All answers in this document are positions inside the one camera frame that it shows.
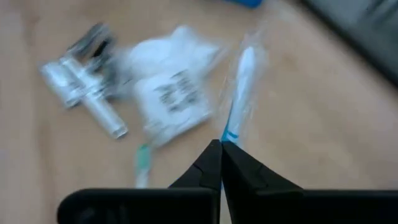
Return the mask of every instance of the toothbrush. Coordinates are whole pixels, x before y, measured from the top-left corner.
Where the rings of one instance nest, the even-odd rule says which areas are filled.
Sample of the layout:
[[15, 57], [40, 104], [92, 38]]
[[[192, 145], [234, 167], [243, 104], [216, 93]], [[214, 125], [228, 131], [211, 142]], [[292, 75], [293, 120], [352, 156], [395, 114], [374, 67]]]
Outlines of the toothbrush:
[[253, 47], [246, 48], [240, 59], [236, 74], [236, 89], [228, 121], [221, 137], [221, 141], [231, 141], [239, 144], [239, 132], [244, 123], [245, 110], [250, 101], [251, 92], [255, 83], [256, 56]]

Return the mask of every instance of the plastic packaging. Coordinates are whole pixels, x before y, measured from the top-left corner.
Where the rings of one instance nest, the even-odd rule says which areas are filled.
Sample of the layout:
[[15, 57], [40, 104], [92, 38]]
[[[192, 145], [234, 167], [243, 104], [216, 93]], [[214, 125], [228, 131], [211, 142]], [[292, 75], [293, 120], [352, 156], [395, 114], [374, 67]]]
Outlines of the plastic packaging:
[[134, 97], [144, 131], [155, 147], [210, 117], [202, 82], [225, 53], [226, 48], [188, 26], [120, 51], [116, 59], [119, 95]]
[[256, 105], [257, 84], [268, 66], [268, 54], [262, 44], [262, 36], [261, 30], [245, 36], [237, 59], [231, 66], [232, 72], [226, 77], [220, 93], [217, 117], [228, 117], [221, 140], [231, 141], [240, 147], [241, 135], [246, 133], [247, 118], [252, 115]]

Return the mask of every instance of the wooden surface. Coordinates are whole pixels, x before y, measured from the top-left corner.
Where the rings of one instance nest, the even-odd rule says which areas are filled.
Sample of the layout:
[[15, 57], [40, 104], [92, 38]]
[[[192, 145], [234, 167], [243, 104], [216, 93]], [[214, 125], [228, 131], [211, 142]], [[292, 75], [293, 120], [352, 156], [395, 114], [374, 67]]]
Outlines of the wooden surface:
[[[62, 108], [40, 64], [98, 21], [110, 25], [120, 46], [188, 24], [237, 49], [264, 20], [271, 67], [247, 152], [302, 187], [396, 189], [397, 92], [295, 4], [250, 11], [206, 0], [0, 0], [0, 223], [55, 223], [59, 202], [75, 190], [134, 186], [134, 153], [144, 142], [136, 108], [114, 105], [130, 133], [113, 141], [84, 107]], [[213, 92], [231, 58], [211, 74]], [[156, 152], [150, 186], [170, 185], [219, 135], [209, 122]]]

